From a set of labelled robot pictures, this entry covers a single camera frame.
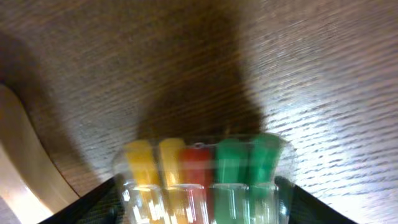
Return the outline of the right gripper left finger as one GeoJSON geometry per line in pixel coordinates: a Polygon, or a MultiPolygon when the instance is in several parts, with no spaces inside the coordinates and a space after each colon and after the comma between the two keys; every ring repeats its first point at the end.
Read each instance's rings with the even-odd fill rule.
{"type": "Polygon", "coordinates": [[[120,180],[120,176],[115,175],[39,224],[122,223],[124,205],[118,189],[120,180]]]}

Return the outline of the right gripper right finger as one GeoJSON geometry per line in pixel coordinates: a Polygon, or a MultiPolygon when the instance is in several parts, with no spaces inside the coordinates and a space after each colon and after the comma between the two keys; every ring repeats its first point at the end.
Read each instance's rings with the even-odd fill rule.
{"type": "Polygon", "coordinates": [[[280,223],[357,224],[285,177],[276,176],[275,184],[280,223]]]}

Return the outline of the clear box coloured pegs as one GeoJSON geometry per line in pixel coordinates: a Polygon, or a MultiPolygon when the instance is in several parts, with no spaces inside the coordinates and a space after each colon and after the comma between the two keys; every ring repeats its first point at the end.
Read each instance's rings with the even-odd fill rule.
{"type": "Polygon", "coordinates": [[[113,159],[129,223],[287,223],[297,155],[273,133],[139,139],[113,159]]]}

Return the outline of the orange scraper wooden handle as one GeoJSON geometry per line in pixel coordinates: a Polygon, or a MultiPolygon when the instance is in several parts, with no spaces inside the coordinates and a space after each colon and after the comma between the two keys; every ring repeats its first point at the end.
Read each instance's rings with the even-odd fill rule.
{"type": "Polygon", "coordinates": [[[21,223],[39,223],[79,199],[50,160],[20,99],[4,85],[1,198],[21,223]]]}

